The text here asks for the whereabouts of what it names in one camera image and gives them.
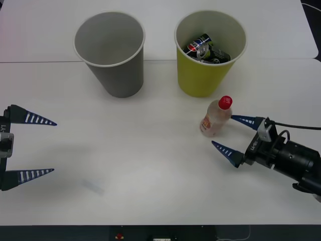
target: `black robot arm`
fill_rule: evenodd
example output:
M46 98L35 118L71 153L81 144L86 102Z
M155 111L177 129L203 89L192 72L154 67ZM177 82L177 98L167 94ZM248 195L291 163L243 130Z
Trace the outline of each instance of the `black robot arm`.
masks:
M56 126L53 121L32 113L17 105L8 106L0 116L0 190L7 191L23 183L46 175L54 169L7 171L7 160L13 153L14 134L10 133L11 124L36 124Z
M268 117L233 115L232 119L257 131L245 154L212 142L233 166L238 168L243 163L253 165L257 162L297 181L292 185L296 190L321 196L318 151L291 141L289 131L278 134L275 122Z

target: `white table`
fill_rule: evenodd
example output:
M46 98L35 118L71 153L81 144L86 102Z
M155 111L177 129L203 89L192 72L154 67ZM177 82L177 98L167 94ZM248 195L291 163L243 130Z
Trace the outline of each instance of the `white table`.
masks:
M224 94L235 114L320 126L318 61L241 58L211 98L180 90L175 61L144 70L142 90L119 99L84 63L0 64L0 110L18 104L58 123L12 126L8 169L55 171L1 192L0 225L321 224L320 203L293 180L234 168L198 129ZM320 132L290 132L321 150ZM245 151L254 134L229 121L212 140Z
M176 59L174 29L190 12L227 12L245 26L252 57L314 58L300 0L7 0L0 12L0 62L80 61L73 36L89 16L124 11L146 30L146 60Z

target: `gray paper cup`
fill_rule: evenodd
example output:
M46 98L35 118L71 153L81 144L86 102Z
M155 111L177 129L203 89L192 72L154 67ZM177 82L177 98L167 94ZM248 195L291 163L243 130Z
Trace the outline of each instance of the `gray paper cup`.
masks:
M145 30L136 18L104 12L79 27L74 48L109 94L125 98L142 87L144 42Z

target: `black cable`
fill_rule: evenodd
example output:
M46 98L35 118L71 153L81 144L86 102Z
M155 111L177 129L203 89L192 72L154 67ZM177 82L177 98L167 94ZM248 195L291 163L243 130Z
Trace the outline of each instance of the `black cable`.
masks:
M296 126L296 125L289 125L289 124L283 124L279 122L273 122L277 126L283 126L283 127L290 127L290 128L297 128L297 129L306 129L306 130L317 130L321 131L321 127L305 127L305 126Z

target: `cup rim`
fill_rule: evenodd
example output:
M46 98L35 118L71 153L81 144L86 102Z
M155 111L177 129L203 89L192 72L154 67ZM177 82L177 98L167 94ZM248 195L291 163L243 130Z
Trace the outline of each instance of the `cup rim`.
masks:
M217 12L217 13L222 13L222 14L225 14L227 16L229 16L230 18L232 18L233 20L235 20L240 26L241 28L243 29L244 31L244 34L245 34L245 46L242 50L242 52L236 56L234 59L228 61L228 62L225 62L225 63L221 63L221 64L207 64L207 63L203 63L203 62L200 62L200 61L197 61L193 58L190 58L186 53L184 53L184 51L181 49L181 47L179 46L178 42L177 42L177 38L176 38L176 32L177 32L177 28L179 27L179 25L181 24L181 22L187 18L189 15L192 15L192 14L196 14L196 13L200 13L200 12ZM201 65L205 65L205 66L212 66L212 67L218 67L218 66L224 66L224 65L228 65L228 64L231 64L231 63L234 63L236 60L238 60L245 52L245 50L247 49L247 43L248 43L248 37L247 37L247 32L243 26L243 24L241 24L236 18L234 18L233 16L231 16L230 14L226 13L226 12L223 12L223 11L217 11L217 10L198 10L198 11L195 11L195 12L191 12L189 14L186 14L184 17L182 17L179 22L176 24L176 27L175 27L175 31L174 31L174 39L175 39L175 44L176 44L176 47L178 48L178 50L186 57L188 57L189 60L195 62L195 63L198 63L198 64L201 64Z
M132 56L130 56L128 59L125 59L124 61L121 61L121 62L115 63L115 64L94 64L94 63L91 63L91 62L89 62L88 60L84 59L83 57L81 57L80 54L78 53L78 51L77 51L77 49L76 49L76 46L75 46L76 35L77 35L79 29L81 28L81 26L83 26L85 22L87 22L89 19L91 19L91 18L93 18L93 17L95 17L95 16L97 16L97 15L105 14L105 13L125 14L125 15L127 15L127 16L135 19L135 20L139 23L139 25L140 25L140 27L141 27L141 29L142 29L142 34L143 34L142 42L141 42L141 45L140 45L140 47L138 48L138 50L137 50ZM74 46L74 51L76 52L77 56L78 56L82 61L84 61L86 64L89 64L89 65L95 66L95 67L115 67L115 66L118 66L118 65L122 65L122 64L124 64L124 63L127 63L128 61L130 61L131 59L133 59L137 54L139 54L139 52L141 51L141 49L142 49L143 46L144 46L145 36L146 36L146 34L145 34L145 28L144 28L143 24L142 24L136 17L134 17L133 15L128 14L128 13L125 13L125 12L121 12L121 11L103 11L103 12L100 12L100 13L96 13L96 14L94 14L94 15L92 15L92 16L89 16L88 18L86 18L86 19L79 25L79 27L78 27L77 30L76 30L76 33L74 34L73 46Z

